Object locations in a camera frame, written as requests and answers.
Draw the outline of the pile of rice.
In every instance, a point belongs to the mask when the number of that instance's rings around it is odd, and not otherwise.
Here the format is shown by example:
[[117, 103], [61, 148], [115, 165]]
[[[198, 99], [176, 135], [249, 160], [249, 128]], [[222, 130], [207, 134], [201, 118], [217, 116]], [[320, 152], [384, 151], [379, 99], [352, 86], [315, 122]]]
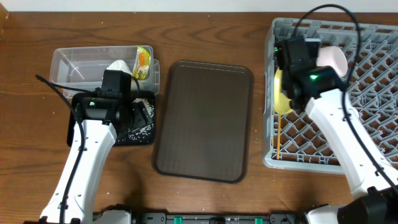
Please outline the pile of rice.
[[127, 132], [132, 144], [151, 144], [155, 133], [155, 107], [154, 100], [138, 98], [132, 103], [133, 122]]

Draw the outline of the yellow plate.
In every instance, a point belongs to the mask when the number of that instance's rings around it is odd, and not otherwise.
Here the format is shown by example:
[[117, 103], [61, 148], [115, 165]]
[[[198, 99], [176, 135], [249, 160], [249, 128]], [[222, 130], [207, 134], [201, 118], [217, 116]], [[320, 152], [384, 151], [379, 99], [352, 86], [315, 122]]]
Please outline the yellow plate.
[[282, 92], [282, 70], [278, 68], [274, 75], [274, 111], [280, 115], [293, 112], [290, 101]]

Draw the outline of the wooden chopstick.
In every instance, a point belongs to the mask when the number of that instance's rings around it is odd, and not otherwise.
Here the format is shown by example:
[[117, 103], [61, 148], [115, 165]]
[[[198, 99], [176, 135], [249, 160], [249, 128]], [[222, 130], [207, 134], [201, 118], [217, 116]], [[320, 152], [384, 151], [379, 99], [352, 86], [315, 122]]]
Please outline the wooden chopstick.
[[281, 114], [278, 114], [278, 128], [277, 128], [277, 160], [280, 159], [280, 135], [281, 135]]

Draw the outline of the white pink bowl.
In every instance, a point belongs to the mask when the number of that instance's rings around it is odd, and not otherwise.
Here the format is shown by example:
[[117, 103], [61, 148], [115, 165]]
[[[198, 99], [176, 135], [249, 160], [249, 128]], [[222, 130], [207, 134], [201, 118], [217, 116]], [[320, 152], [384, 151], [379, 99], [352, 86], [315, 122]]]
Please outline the white pink bowl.
[[348, 63], [339, 47], [322, 47], [318, 51], [317, 66], [331, 66], [340, 78], [348, 72]]

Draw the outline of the green yellow snack wrapper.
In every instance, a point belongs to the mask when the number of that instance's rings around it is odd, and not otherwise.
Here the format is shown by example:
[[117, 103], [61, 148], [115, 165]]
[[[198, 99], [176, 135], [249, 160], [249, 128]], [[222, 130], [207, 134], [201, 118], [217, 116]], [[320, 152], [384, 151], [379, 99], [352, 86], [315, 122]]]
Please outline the green yellow snack wrapper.
[[143, 47], [137, 47], [136, 60], [132, 75], [138, 80], [145, 80], [150, 70], [150, 53]]

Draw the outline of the white tissue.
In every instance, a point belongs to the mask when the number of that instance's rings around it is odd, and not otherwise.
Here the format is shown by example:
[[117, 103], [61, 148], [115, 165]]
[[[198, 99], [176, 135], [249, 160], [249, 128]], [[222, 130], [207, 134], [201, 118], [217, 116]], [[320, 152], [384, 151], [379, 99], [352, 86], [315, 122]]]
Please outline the white tissue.
[[116, 70], [116, 71], [122, 71], [124, 73], [132, 75], [132, 72], [130, 68], [128, 67], [127, 63], [123, 60], [116, 60], [114, 61], [111, 65], [109, 65], [107, 70]]

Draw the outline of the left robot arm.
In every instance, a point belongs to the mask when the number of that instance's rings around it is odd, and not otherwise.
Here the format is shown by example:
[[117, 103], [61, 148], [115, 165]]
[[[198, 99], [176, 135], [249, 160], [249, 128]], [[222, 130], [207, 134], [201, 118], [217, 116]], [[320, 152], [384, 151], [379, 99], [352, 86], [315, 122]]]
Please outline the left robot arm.
[[71, 151], [58, 182], [55, 193], [42, 211], [39, 223], [131, 223], [132, 212], [124, 205], [117, 204], [95, 217], [94, 201], [103, 167], [111, 148], [115, 144], [147, 144], [154, 132], [154, 100], [139, 97], [131, 105], [132, 112], [145, 121], [141, 128], [131, 127], [124, 137], [114, 122], [107, 122], [92, 111], [104, 104], [101, 99], [89, 101], [87, 108], [81, 103], [75, 113], [81, 119], [73, 127]]

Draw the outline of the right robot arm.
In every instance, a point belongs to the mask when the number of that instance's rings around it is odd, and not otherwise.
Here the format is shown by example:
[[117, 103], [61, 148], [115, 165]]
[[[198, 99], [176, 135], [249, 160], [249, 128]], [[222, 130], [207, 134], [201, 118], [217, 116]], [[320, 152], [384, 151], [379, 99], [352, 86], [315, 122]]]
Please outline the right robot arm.
[[328, 142], [347, 178], [354, 200], [344, 206], [324, 205], [305, 215], [307, 223], [397, 223], [397, 169], [390, 165], [343, 93], [344, 84], [327, 67], [287, 79], [275, 73], [275, 86], [297, 90], [307, 116]]

